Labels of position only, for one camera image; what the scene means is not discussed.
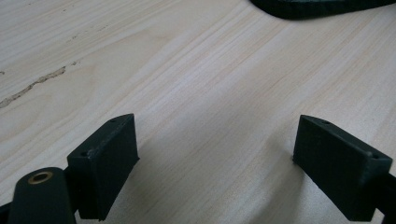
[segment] wood grain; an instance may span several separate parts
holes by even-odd
[[[134,113],[141,161],[104,223],[348,223],[291,162],[298,118],[396,158],[395,11],[283,21],[237,0],[0,1],[0,102],[22,92],[0,108],[0,203]]]

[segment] black object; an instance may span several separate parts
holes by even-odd
[[[324,119],[302,115],[293,160],[351,221],[371,221],[378,208],[396,223],[392,158]]]
[[[76,223],[104,220],[137,156],[134,115],[106,122],[67,157],[69,166],[44,168],[26,175],[13,202],[0,207],[0,223]]]
[[[256,7],[286,20],[325,17],[396,3],[396,0],[250,0]]]

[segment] light wood tabletop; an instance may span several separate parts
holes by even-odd
[[[298,120],[396,158],[395,85],[395,5],[284,21],[247,0],[3,0],[0,204],[134,113],[141,160],[103,223],[349,223],[291,161]]]

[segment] metal ring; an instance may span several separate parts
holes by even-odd
[[[53,173],[50,171],[40,172],[38,174],[32,175],[27,181],[31,185],[41,184],[46,182],[53,176]]]

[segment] dark crack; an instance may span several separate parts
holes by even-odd
[[[45,81],[47,81],[50,78],[53,77],[57,77],[62,75],[64,72],[66,71],[66,67],[63,66],[62,68],[56,70],[53,73],[49,73],[43,77],[40,77],[38,80],[36,80],[34,83],[30,84],[29,86],[27,86],[25,89],[23,89],[22,91],[13,94],[12,96],[4,99],[2,102],[0,102],[0,109],[4,108],[6,106],[8,106],[9,104],[11,104],[13,101],[15,101],[16,99],[20,98],[21,96],[23,96],[26,92],[28,92],[29,90],[31,90],[33,88],[34,85],[39,84],[39,83],[43,83]]]

